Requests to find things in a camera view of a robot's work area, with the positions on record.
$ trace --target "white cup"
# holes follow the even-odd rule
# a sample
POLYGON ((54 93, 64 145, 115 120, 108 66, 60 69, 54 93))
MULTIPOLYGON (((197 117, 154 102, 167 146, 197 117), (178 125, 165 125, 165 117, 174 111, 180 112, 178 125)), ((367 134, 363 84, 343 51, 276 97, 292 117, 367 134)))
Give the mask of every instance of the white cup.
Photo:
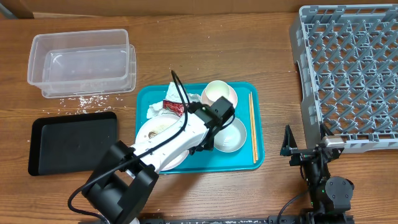
POLYGON ((206 86, 205 93, 210 103, 214 103, 222 96, 228 99, 229 85, 223 81, 215 80, 206 86))
POLYGON ((238 118, 214 137, 214 146, 221 152, 234 152, 242 148, 247 138, 246 128, 238 118))

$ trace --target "small robot arm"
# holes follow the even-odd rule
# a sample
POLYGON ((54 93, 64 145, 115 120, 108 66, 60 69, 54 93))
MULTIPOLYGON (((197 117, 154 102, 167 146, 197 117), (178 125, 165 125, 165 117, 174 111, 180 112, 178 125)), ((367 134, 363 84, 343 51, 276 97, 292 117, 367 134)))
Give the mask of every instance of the small robot arm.
POLYGON ((121 172, 127 172, 134 178, 132 183, 127 185, 113 172, 83 188, 81 191, 83 196, 110 223, 131 223, 144 208, 159 178, 160 170, 185 150, 189 150, 190 154, 213 150, 214 136, 233 116, 233 105, 223 97, 212 106, 194 102, 189 104, 188 113, 148 141, 134 144, 132 147, 127 147, 121 141, 117 142, 104 155, 87 183, 122 163, 133 161, 120 169, 121 172), (185 128, 175 138, 171 138, 183 128, 185 116, 187 116, 185 128), (140 155, 159 145, 161 146, 155 151, 140 158, 140 155))
POLYGON ((353 217, 345 214, 351 209, 354 184, 343 177, 332 177, 327 165, 340 157, 345 142, 340 136, 333 135, 323 123, 320 124, 320 129, 322 139, 315 148, 298 149, 290 126, 286 126, 280 155, 290 156, 290 166, 300 166, 301 176, 308 189, 282 208, 277 224, 354 224, 353 217), (302 209, 300 215, 289 222, 281 222, 286 206, 307 192, 310 194, 312 207, 302 209))

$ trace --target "chopsticks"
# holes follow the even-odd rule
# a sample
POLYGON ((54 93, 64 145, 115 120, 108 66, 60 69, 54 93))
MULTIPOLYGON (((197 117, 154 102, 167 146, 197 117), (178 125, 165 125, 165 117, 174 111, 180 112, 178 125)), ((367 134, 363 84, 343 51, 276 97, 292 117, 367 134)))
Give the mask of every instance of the chopsticks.
POLYGON ((253 105, 253 93, 249 94, 249 107, 250 107, 250 127, 251 127, 251 143, 253 146, 253 163, 259 160, 259 154, 257 150, 257 135, 256 135, 256 120, 254 119, 254 105, 253 105))

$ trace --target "clear plastic container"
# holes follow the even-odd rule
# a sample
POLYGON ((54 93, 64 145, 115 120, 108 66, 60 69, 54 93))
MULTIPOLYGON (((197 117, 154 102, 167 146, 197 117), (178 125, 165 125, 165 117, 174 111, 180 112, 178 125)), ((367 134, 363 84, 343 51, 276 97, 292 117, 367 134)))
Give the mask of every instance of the clear plastic container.
POLYGON ((46 98, 124 93, 136 87, 136 55, 124 29, 40 34, 27 81, 46 98))

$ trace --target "plastic container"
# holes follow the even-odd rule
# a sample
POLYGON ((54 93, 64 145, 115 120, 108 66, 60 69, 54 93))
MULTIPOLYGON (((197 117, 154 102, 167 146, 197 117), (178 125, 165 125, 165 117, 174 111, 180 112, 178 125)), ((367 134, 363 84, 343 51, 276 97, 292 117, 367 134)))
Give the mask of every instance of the plastic container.
POLYGON ((320 123, 344 152, 398 148, 398 4, 303 6, 290 27, 308 148, 320 123))
MULTIPOLYGON (((259 96, 256 88, 248 82, 228 83, 238 96, 238 105, 235 108, 236 118, 240 119, 246 130, 250 130, 249 94, 253 93, 254 117, 256 121, 256 134, 259 160, 253 163, 253 149, 251 132, 248 131, 246 142, 242 148, 234 152, 213 151, 196 152, 188 157, 176 168, 162 171, 161 174, 183 174, 200 172, 225 172, 235 170, 254 170, 264 162, 266 152, 262 138, 259 96)), ((184 84, 188 93, 201 94, 207 84, 184 84)), ((136 136, 138 130, 148 121, 147 110, 149 105, 164 100, 169 85, 154 85, 143 88, 137 95, 136 111, 136 136)))
POLYGON ((133 91, 136 55, 124 29, 34 37, 27 81, 46 98, 133 91))

